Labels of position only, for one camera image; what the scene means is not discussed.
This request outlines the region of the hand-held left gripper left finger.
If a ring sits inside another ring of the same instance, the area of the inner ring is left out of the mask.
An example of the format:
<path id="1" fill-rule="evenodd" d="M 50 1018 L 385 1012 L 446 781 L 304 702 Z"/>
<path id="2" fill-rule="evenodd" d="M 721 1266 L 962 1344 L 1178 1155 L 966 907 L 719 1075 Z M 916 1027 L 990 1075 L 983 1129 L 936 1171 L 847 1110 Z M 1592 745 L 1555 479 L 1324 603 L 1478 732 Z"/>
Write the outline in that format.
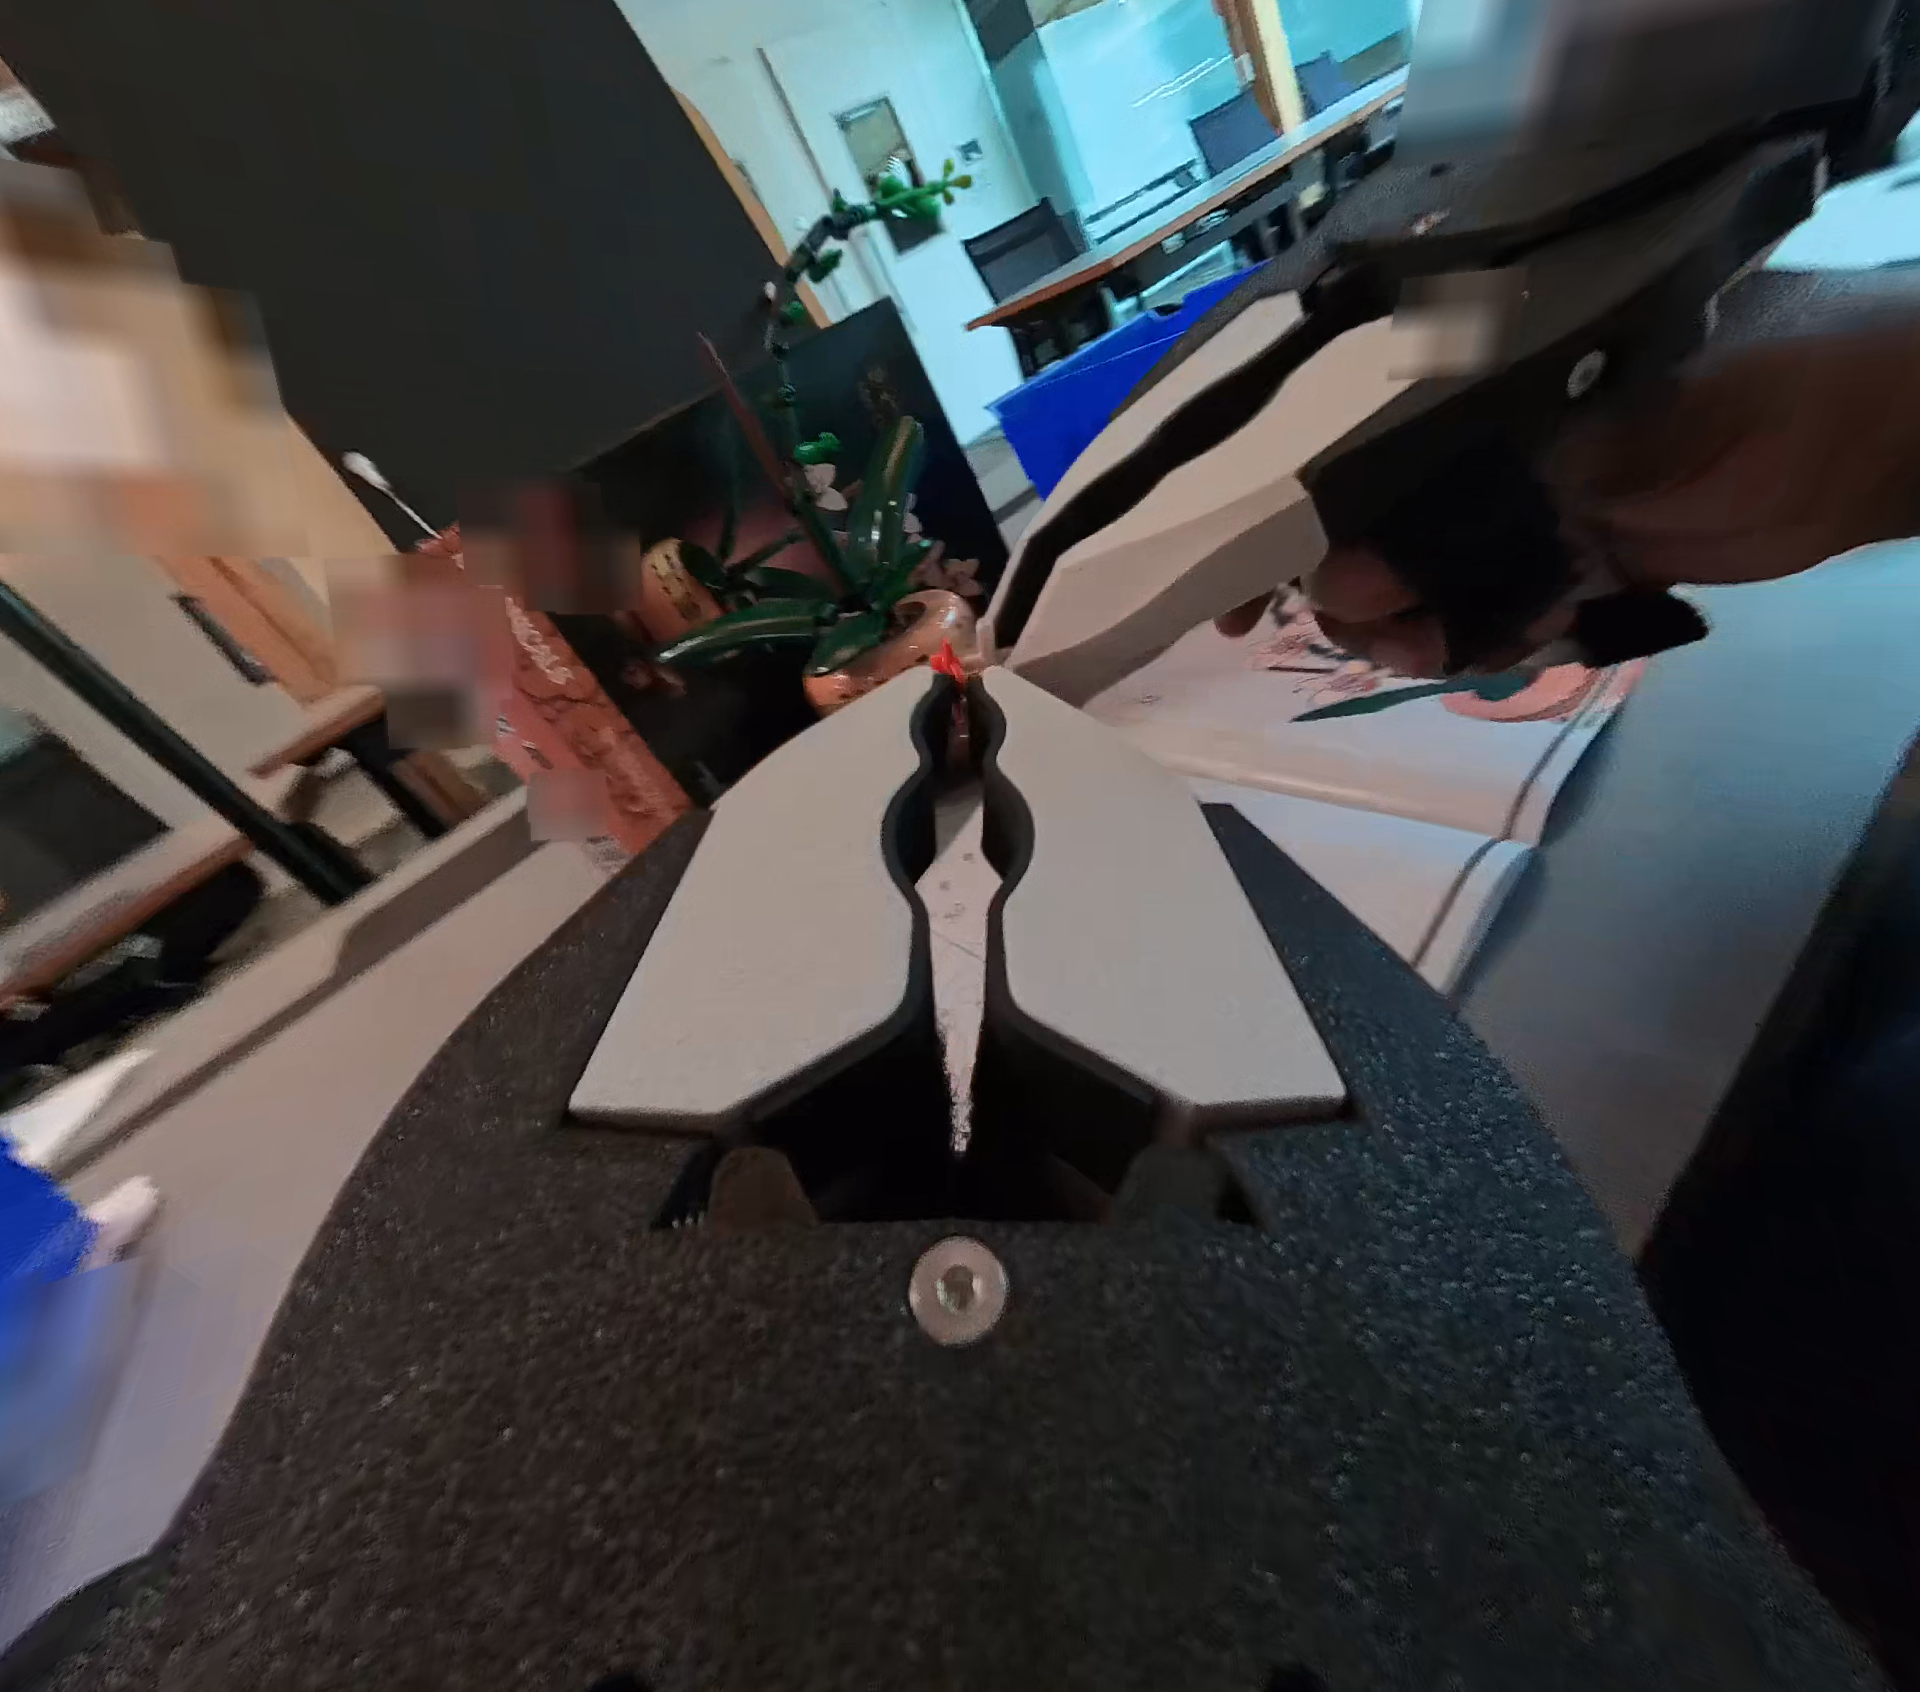
<path id="1" fill-rule="evenodd" d="M 911 669 L 709 813 L 568 1099 L 591 1129 L 946 1173 L 951 1096 L 917 880 L 958 686 Z"/>

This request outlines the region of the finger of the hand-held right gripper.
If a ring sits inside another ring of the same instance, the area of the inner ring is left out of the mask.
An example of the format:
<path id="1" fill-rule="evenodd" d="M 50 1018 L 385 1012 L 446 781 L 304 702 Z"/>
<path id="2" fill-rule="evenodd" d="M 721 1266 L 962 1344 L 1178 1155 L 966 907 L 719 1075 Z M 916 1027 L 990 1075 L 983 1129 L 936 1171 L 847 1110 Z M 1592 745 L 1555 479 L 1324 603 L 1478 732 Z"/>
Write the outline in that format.
<path id="1" fill-rule="evenodd" d="M 1308 574 L 1327 533 L 1305 470 L 1397 397 L 1395 349 L 1389 316 L 1330 339 L 1259 390 L 1234 433 L 1062 552 L 1011 645 L 1011 673 L 1088 704 L 1197 626 Z"/>
<path id="2" fill-rule="evenodd" d="M 1013 651 L 1057 560 L 1169 472 L 1242 433 L 1302 364 L 1299 293 L 1239 288 L 1150 370 L 1067 465 L 1009 555 L 980 645 Z"/>

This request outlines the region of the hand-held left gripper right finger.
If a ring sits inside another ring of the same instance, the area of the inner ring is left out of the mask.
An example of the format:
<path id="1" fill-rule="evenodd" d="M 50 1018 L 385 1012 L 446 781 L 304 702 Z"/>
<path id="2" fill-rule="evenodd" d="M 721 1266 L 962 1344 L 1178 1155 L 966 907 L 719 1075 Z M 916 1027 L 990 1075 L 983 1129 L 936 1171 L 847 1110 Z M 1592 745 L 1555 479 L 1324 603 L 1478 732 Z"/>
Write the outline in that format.
<path id="1" fill-rule="evenodd" d="M 1340 1117 L 1347 1087 L 1191 788 L 1007 670 L 971 678 L 967 713 L 998 876 L 971 1156 L 1125 1173 Z"/>

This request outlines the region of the toy brick orchid plant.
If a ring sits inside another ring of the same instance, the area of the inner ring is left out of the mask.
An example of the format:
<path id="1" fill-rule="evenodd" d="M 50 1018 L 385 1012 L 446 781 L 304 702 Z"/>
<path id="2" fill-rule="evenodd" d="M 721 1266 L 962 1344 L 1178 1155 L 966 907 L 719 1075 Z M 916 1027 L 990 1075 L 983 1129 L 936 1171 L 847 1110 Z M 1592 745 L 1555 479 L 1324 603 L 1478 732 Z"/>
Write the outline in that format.
<path id="1" fill-rule="evenodd" d="M 930 187 L 910 199 L 939 197 L 948 211 L 971 190 L 971 174 L 944 161 Z M 661 674 L 712 673 L 750 655 L 802 657 L 802 692 L 817 718 L 828 718 L 927 660 L 974 625 L 971 604 L 920 583 L 921 548 L 901 550 L 901 495 L 921 446 L 921 430 L 903 417 L 890 433 L 879 463 L 838 538 L 808 484 L 805 466 L 833 455 L 833 438 L 804 446 L 794 390 L 784 385 L 795 334 L 808 325 L 808 294 L 843 265 L 851 243 L 875 228 L 908 197 L 872 206 L 839 190 L 805 227 L 762 288 L 759 330 L 774 369 L 774 398 L 754 406 L 716 349 L 706 357 L 734 435 L 785 515 L 788 529 L 771 546 L 734 552 L 730 527 L 716 550 L 683 544 L 683 562 L 726 604 L 726 614 L 653 651 Z"/>

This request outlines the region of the white desk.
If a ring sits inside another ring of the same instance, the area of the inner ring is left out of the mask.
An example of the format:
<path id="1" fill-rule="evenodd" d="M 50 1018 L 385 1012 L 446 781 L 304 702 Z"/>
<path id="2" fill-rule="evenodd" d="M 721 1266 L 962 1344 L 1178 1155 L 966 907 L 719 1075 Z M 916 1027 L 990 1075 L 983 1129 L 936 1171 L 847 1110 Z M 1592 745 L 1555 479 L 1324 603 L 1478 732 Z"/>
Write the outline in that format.
<path id="1" fill-rule="evenodd" d="M 1464 979 L 1555 797 L 1633 680 L 1552 669 L 1506 701 L 1413 699 L 1305 625 L 1202 628 L 1092 716 L 1236 807 L 1438 992 Z M 611 878 L 532 845 L 517 803 L 446 865 L 426 853 L 366 917 L 312 923 L 121 1054 L 60 1153 L 65 1190 L 125 1181 L 156 1227 L 116 1266 L 117 1385 L 56 1480 L 3 1507 L 3 1652 L 146 1556 L 212 1457 L 295 1266 L 380 1120 L 508 975 Z"/>

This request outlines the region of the person's right hand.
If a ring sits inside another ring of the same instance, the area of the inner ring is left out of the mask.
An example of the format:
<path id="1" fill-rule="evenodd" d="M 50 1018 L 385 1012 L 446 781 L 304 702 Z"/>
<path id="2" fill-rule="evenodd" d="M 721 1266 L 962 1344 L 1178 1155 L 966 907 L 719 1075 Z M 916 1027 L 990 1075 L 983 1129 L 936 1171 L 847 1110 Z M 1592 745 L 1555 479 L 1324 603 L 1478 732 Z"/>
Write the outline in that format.
<path id="1" fill-rule="evenodd" d="M 1534 479 L 1572 583 L 1476 660 L 1402 552 L 1336 544 L 1284 586 L 1347 657 L 1427 680 L 1589 651 L 1578 617 L 1601 598 L 1768 583 L 1913 538 L 1916 265 L 1742 278 L 1692 362 L 1574 414 Z"/>

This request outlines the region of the black office chair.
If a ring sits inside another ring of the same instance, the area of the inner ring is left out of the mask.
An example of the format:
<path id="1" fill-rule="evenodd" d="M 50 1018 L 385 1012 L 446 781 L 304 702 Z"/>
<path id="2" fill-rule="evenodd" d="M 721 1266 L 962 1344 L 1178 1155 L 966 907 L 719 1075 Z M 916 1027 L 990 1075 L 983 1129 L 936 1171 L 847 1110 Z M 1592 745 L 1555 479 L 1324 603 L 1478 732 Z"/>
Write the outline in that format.
<path id="1" fill-rule="evenodd" d="M 1073 265 L 1085 241 L 1073 216 L 1048 199 L 962 241 L 963 252 L 993 307 L 1003 307 Z M 1013 346 L 1019 380 L 1027 383 L 1116 330 L 1116 315 L 1100 284 L 1021 309 L 996 326 Z"/>

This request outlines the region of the reddish brown printed box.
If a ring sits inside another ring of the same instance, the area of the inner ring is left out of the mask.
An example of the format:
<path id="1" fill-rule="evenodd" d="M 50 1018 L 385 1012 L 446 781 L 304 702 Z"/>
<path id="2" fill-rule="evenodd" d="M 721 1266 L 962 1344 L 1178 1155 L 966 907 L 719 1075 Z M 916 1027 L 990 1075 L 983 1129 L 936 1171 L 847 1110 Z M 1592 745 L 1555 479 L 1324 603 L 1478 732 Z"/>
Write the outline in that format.
<path id="1" fill-rule="evenodd" d="M 523 786 L 532 834 L 646 853 L 691 811 L 685 790 L 551 618 L 487 584 L 466 607 L 471 720 Z"/>

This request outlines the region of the blue office chair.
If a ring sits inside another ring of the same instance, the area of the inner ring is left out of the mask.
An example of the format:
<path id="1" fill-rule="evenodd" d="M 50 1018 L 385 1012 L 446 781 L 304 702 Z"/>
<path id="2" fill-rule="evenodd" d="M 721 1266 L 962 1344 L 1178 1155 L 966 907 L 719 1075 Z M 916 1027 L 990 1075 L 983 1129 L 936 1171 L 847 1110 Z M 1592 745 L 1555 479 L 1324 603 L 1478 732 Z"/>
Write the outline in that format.
<path id="1" fill-rule="evenodd" d="M 1239 90 L 1189 119 L 1188 131 L 1210 182 L 1269 153 L 1280 143 L 1280 133 L 1267 121 L 1251 90 Z"/>

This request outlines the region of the black box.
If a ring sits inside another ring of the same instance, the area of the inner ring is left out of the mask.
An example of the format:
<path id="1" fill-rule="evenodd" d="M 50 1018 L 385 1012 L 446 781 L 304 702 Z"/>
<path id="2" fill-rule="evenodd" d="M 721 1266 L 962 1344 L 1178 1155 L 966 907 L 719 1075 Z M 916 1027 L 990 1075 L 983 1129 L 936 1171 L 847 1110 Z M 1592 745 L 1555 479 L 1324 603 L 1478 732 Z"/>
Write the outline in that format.
<path id="1" fill-rule="evenodd" d="M 799 445 L 836 445 L 805 465 L 836 538 L 847 537 L 893 429 L 903 418 L 917 425 L 917 465 L 901 495 L 901 550 L 921 548 L 920 583 L 958 595 L 980 614 L 996 596 L 1009 550 L 897 309 L 878 305 L 795 343 L 781 383 L 792 390 Z"/>

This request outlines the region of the tan patterned round ornament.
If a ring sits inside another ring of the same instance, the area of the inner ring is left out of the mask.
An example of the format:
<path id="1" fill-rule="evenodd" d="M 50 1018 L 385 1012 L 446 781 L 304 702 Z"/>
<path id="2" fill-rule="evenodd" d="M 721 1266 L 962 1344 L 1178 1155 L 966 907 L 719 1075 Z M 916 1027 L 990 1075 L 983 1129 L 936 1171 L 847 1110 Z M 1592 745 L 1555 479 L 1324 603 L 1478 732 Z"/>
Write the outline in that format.
<path id="1" fill-rule="evenodd" d="M 646 640 L 666 647 L 721 621 L 728 607 L 685 564 L 683 544 L 677 538 L 663 538 L 639 555 L 634 613 Z"/>

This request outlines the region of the black metal pole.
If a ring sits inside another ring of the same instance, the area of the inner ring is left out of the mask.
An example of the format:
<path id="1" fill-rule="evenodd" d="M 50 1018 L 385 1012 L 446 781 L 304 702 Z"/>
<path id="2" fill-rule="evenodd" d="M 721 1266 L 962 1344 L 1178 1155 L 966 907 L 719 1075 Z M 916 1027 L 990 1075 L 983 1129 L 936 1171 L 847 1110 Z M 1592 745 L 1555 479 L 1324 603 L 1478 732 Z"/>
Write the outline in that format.
<path id="1" fill-rule="evenodd" d="M 267 811 L 10 584 L 2 586 L 2 635 L 324 907 L 343 907 L 372 886 L 372 872 L 346 846 Z"/>

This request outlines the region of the blue carton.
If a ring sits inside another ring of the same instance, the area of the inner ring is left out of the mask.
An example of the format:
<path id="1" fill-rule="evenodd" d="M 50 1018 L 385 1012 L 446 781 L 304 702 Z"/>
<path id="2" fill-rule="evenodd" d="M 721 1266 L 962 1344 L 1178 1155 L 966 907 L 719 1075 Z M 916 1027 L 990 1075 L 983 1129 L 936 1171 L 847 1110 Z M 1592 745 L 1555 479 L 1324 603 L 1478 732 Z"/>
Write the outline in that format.
<path id="1" fill-rule="evenodd" d="M 14 1305 L 83 1268 L 95 1224 L 60 1182 L 2 1136 L 2 1303 Z"/>

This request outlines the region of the large black board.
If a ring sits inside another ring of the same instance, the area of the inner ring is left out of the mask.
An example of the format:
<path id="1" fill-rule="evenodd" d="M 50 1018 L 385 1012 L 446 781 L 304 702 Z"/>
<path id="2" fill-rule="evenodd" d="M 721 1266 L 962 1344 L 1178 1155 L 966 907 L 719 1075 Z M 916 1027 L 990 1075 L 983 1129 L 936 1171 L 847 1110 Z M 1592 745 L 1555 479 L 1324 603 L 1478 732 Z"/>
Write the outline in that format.
<path id="1" fill-rule="evenodd" d="M 432 523 L 762 364 L 777 261 L 614 0 L 2 0 L 2 47 Z"/>

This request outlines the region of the wall frame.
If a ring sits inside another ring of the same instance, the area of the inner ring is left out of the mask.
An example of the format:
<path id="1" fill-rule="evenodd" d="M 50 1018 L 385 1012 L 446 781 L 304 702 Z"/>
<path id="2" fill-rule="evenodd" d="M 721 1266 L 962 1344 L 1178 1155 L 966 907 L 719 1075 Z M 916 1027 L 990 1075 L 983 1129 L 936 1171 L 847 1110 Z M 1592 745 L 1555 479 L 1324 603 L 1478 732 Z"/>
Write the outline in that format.
<path id="1" fill-rule="evenodd" d="M 946 227 L 949 201 L 910 199 L 932 181 L 908 140 L 893 99 L 874 94 L 843 104 L 831 115 L 831 124 L 855 174 L 858 199 L 882 206 L 884 201 L 908 197 L 903 211 L 891 209 L 878 218 L 891 255 L 903 258 L 936 241 Z"/>

